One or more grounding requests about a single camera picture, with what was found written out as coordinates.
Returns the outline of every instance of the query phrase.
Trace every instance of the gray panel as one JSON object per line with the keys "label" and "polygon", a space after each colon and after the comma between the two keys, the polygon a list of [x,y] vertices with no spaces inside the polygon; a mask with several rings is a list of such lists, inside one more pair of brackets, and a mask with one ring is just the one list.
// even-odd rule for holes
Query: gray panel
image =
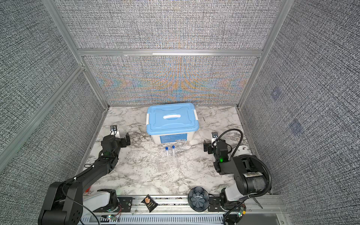
{"label": "gray panel", "polygon": [[243,107],[294,224],[360,224],[359,12],[295,1]]}
{"label": "gray panel", "polygon": [[0,151],[76,68],[38,1],[0,2]]}
{"label": "gray panel", "polygon": [[80,74],[0,174],[1,224],[37,224],[48,186],[75,175],[102,112]]}
{"label": "gray panel", "polygon": [[236,104],[256,57],[86,56],[110,105]]}
{"label": "gray panel", "polygon": [[282,0],[55,2],[80,48],[262,49]]}

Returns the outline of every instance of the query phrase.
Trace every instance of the plastic storage container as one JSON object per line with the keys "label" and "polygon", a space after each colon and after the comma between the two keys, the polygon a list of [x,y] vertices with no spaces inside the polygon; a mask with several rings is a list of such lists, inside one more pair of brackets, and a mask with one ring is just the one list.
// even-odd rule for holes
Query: plastic storage container
{"label": "plastic storage container", "polygon": [[146,114],[146,131],[156,144],[190,141],[199,129],[193,104],[153,105]]}

